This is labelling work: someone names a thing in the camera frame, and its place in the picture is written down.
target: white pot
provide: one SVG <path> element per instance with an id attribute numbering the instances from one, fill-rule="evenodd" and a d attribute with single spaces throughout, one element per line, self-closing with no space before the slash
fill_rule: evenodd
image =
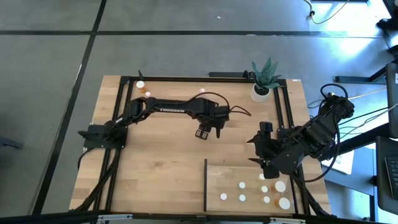
<path id="1" fill-rule="evenodd" d="M 251 98 L 254 102 L 257 102 L 257 103 L 264 102 L 264 101 L 268 98 L 269 93 L 270 93 L 271 91 L 268 91 L 268 93 L 265 94 L 265 95 L 260 95 L 260 94 L 256 93 L 256 91 L 254 90 L 254 86 L 256 86 L 256 84 L 254 84 L 253 87 L 252 87 L 251 90 L 250 90 L 250 98 Z"/>

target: keyboard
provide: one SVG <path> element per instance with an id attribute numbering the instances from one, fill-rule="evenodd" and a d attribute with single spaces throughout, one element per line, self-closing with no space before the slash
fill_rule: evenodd
<path id="1" fill-rule="evenodd" d="M 386 156 L 386 166 L 392 198 L 398 200 L 398 157 Z"/>

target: wooden table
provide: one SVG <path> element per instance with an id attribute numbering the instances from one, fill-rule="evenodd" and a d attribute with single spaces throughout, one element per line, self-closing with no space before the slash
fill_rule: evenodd
<path id="1" fill-rule="evenodd" d="M 99 90 L 92 122 L 103 124 L 112 117 L 120 76 L 104 76 Z M 154 113 L 148 119 L 129 127 L 126 147 L 121 152 L 117 180 L 113 195 L 112 212 L 247 215 L 243 212 L 204 212 L 203 184 L 204 159 L 218 166 L 256 167 L 247 158 L 256 157 L 254 145 L 246 144 L 259 130 L 260 121 L 270 121 L 277 129 L 277 113 L 273 93 L 263 103 L 251 101 L 249 92 L 252 83 L 213 82 L 146 82 L 151 96 L 164 99 L 187 100 L 200 92 L 214 91 L 225 96 L 230 105 L 239 105 L 252 113 L 230 115 L 215 137 L 215 130 L 204 141 L 195 137 L 198 121 L 185 114 Z M 295 125 L 308 121 L 307 104 L 300 80 L 287 80 L 290 105 Z M 133 88 L 131 99 L 144 96 Z M 206 95 L 224 105 L 221 98 Z M 282 106 L 284 120 L 287 115 Z M 95 149 L 87 154 L 80 166 L 70 208 L 76 208 L 98 182 L 104 150 Z M 309 157 L 303 162 L 306 179 L 321 174 L 320 163 Z M 303 213 L 302 200 L 297 186 L 296 195 L 299 213 Z M 307 184 L 307 188 L 322 208 L 330 211 L 328 195 L 323 180 Z M 104 208 L 107 186 L 103 190 L 100 208 Z M 267 215 L 251 213 L 250 215 Z"/>

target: desk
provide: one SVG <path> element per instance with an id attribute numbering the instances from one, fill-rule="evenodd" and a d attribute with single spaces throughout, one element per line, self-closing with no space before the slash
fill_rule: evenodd
<path id="1" fill-rule="evenodd" d="M 92 122 L 103 124 L 112 117 L 120 76 L 104 76 L 99 90 Z M 278 119 L 273 93 L 263 103 L 255 103 L 249 97 L 252 83 L 231 82 L 152 82 L 146 86 L 153 97 L 187 100 L 198 94 L 201 88 L 225 96 L 230 105 L 239 105 L 252 113 L 252 117 L 235 113 L 230 115 L 215 137 L 215 130 L 204 141 L 196 138 L 198 121 L 185 114 L 154 113 L 147 120 L 129 126 L 127 143 L 121 151 L 119 169 L 112 200 L 112 212 L 159 213 L 190 215 L 248 215 L 242 212 L 204 212 L 203 185 L 204 159 L 209 163 L 235 167 L 256 167 L 247 160 L 256 157 L 254 145 L 246 144 L 259 129 L 260 121 L 270 121 L 277 127 Z M 287 80 L 290 107 L 296 125 L 308 121 L 309 115 L 300 80 Z M 144 96 L 133 88 L 131 99 Z M 217 96 L 205 97 L 220 103 Z M 79 206 L 98 182 L 104 150 L 95 149 L 81 161 L 70 208 Z M 320 163 L 309 157 L 303 162 L 306 179 L 321 174 Z M 323 180 L 307 184 L 307 188 L 322 208 L 331 212 Z M 299 189 L 298 212 L 303 213 Z M 106 194 L 103 193 L 100 208 L 104 208 Z M 268 215 L 252 213 L 250 215 Z"/>

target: concrete floor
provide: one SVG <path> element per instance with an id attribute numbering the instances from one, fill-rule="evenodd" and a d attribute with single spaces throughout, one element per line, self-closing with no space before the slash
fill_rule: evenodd
<path id="1" fill-rule="evenodd" d="M 2 0 L 0 30 L 91 30 L 100 2 Z M 315 3 L 317 21 L 340 6 Z M 103 75 L 137 75 L 140 69 L 144 75 L 205 77 L 208 72 L 249 70 L 252 60 L 262 63 L 272 57 L 279 61 L 278 74 L 302 80 L 311 102 L 335 75 L 369 76 L 392 60 L 374 26 L 388 17 L 381 0 L 351 2 L 320 26 L 307 21 L 308 10 L 299 0 L 108 1 L 100 30 L 322 31 L 344 36 L 97 36 L 44 212 L 68 210 L 83 144 L 77 131 L 91 120 Z M 86 35 L 0 35 L 0 136 L 24 143 L 21 150 L 0 149 L 0 217 L 29 213 L 87 41 Z M 383 87 L 344 86 L 350 96 Z M 387 104 L 386 91 L 353 103 L 357 115 L 381 108 Z M 367 195 L 326 186 L 335 215 L 369 216 Z M 393 218 L 380 221 L 391 223 Z"/>

